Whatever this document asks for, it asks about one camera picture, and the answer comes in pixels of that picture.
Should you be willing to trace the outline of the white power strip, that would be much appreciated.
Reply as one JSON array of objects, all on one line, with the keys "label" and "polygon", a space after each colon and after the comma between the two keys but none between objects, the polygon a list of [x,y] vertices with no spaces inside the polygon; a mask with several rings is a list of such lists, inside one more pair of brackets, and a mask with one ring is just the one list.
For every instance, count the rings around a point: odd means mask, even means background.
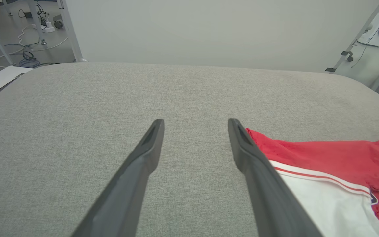
[{"label": "white power strip", "polygon": [[43,33],[51,33],[56,31],[55,27],[52,26],[51,22],[46,21],[45,23],[41,24],[41,30]]}]

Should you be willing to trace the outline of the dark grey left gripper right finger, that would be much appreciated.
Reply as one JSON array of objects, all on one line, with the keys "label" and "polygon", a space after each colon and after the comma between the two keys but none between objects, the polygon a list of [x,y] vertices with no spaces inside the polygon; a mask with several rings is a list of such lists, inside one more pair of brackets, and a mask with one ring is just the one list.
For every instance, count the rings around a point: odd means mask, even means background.
[{"label": "dark grey left gripper right finger", "polygon": [[228,120],[233,159],[244,174],[259,237],[323,237],[239,120]]}]

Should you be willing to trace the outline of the white slanted frame leg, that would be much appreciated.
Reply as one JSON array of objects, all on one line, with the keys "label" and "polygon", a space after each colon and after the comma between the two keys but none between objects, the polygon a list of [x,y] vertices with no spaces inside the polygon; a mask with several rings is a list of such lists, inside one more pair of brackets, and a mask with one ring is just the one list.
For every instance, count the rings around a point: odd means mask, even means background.
[{"label": "white slanted frame leg", "polygon": [[359,33],[357,33],[357,35],[354,37],[354,40],[351,42],[351,44],[347,47],[346,50],[344,50],[342,53],[341,53],[341,57],[340,59],[338,60],[338,62],[335,64],[335,66],[333,67],[330,67],[330,68],[327,68],[325,69],[325,73],[329,73],[329,74],[334,74],[334,72],[337,70],[338,66],[341,65],[341,63],[343,61],[346,60],[346,57],[349,54],[349,52],[351,52],[354,44],[357,42],[357,40],[362,36],[362,34],[365,32],[365,30],[367,29],[367,27],[370,25],[370,23],[372,22],[372,20],[374,19],[374,17],[378,14],[379,12],[379,1],[378,1],[378,5],[376,7],[376,9],[372,12],[372,14],[370,15],[370,17],[368,18],[368,20],[365,22],[365,24],[362,26],[362,28],[360,29]]}]

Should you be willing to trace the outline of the red and white shirt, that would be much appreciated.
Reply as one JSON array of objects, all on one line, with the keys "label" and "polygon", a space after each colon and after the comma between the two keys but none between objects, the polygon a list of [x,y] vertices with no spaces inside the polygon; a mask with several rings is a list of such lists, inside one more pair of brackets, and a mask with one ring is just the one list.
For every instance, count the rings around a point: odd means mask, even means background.
[{"label": "red and white shirt", "polygon": [[289,142],[247,132],[324,237],[379,237],[379,141]]}]

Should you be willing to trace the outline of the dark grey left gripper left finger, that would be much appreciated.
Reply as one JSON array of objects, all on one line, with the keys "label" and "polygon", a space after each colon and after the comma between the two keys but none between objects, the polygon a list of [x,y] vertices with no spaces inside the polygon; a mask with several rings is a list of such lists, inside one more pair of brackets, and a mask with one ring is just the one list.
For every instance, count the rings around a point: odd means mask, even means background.
[{"label": "dark grey left gripper left finger", "polygon": [[164,120],[154,120],[71,237],[135,237],[149,176],[156,170]]}]

